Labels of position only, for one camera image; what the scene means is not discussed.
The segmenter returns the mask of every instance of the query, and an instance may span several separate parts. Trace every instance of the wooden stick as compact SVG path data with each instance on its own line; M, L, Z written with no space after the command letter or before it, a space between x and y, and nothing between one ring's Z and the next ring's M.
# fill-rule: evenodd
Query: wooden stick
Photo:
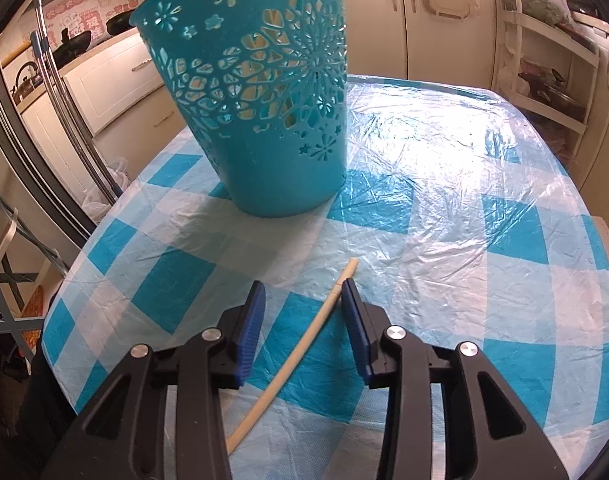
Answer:
M347 267L345 267L345 269L342 271L342 274L329 292L327 299L324 300L324 303L322 303L322 306L319 308L318 314L316 314L316 316L313 318L309 328L298 341L298 344L291 352L289 357L287 357L286 361L282 365L282 368L278 370L278 373L267 386L267 389L264 390L260 398L258 398L240 425L227 439L226 449L229 454L232 453L233 450L235 450L236 447L238 447L244 438L249 434L249 432L253 429L253 426L255 426L258 420L260 420L260 417L264 414L264 412L267 411L269 404L271 404L273 399L276 398L278 392L282 389L286 381L289 380L289 377L296 369L297 365L302 360L302 357L304 357L304 354L309 349L309 346L311 346L311 343L313 343L313 340L316 338L319 331L322 329L322 326L331 314L331 311L335 306L335 302L337 301L337 298L339 298L342 290L342 283L347 278L351 278L353 276L357 263L357 258L351 258L348 261Z
M2 61L2 68L8 67L20 54L27 50L31 46L29 40L22 43L18 48L12 50L7 57Z

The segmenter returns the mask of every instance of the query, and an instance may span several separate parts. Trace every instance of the table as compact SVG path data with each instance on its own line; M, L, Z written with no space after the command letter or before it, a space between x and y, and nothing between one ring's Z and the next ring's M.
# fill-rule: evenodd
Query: table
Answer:
M349 256L366 301L425 342L483 348L571 478L609 437L609 261L574 184L492 92L350 77L347 181L310 213L238 211L188 130L127 189L76 259L44 329L80 410L131 346L184 343L267 285L229 433L284 362ZM355 371L335 312L231 456L244 479L373 479L387 392ZM435 471L444 426L434 392Z

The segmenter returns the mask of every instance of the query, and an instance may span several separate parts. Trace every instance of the white storage shelf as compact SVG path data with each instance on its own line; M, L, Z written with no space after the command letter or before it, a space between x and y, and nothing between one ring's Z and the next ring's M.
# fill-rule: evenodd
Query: white storage shelf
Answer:
M582 135L587 129L587 121L588 116L591 110L591 102L593 102L593 92L595 91L595 82L597 79L597 70L600 63L600 56L596 46L593 47L593 50L589 50L586 47L579 44L577 41L573 40L568 34L564 33L562 30L557 28L553 28L548 26L546 23L541 22L540 20L536 20L531 16L527 16L522 12L522 2L521 0L501 0L501 10L499 12L498 21L500 23L510 23L516 26L517 34L516 34L516 45L515 52L513 53L513 61L511 63L511 90L505 90L502 93L508 99L508 101L518 108L523 108L525 110L529 110L531 112L535 112L544 116L552 121L555 121L558 124L562 124L563 126L571 129L575 133L577 133L577 139L575 141L575 145L573 147L573 155L577 153L580 142L582 140ZM568 50L573 56L571 70L573 67L574 59L579 58L580 60L588 63L592 68L592 77L591 77L591 88L589 91L589 97L586 106L586 112L584 116L584 120L582 122L572 119L567 115L559 112L555 108L551 108L535 99L531 99L530 97L525 97L523 95L518 94L515 90L517 87L517 78L519 73L520 61L522 59L522 29L527 28L532 30L533 32L540 34L541 36L548 38L549 40L559 44Z

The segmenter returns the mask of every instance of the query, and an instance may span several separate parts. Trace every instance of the drawer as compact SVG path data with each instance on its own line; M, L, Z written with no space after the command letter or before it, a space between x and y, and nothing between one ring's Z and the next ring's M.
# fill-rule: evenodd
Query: drawer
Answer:
M139 34L95 54L64 81L93 134L164 84Z
M187 126L166 87L157 89L109 124L94 142L107 161L123 156L134 179Z

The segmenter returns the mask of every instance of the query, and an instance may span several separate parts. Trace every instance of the kettle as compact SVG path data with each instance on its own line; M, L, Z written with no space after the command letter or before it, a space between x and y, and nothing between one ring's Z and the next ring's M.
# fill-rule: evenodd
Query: kettle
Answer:
M25 68L31 67L33 69L33 74L30 72L29 76L25 76L20 82L20 76L22 75L22 71ZM11 94L13 96L13 102L16 105L19 105L20 102L25 99L34 89L42 83L42 78L40 74L38 74L38 66L33 61L27 61L24 65L20 67L18 70L18 75L16 76L16 84L11 90Z

